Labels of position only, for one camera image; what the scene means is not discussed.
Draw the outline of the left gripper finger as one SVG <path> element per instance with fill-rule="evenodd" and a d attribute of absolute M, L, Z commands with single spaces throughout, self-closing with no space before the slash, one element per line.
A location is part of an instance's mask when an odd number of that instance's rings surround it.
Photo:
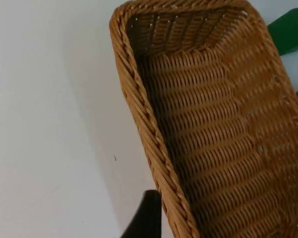
<path fill-rule="evenodd" d="M 157 190 L 146 190 L 141 203 L 122 238 L 161 237 L 161 195 Z"/>

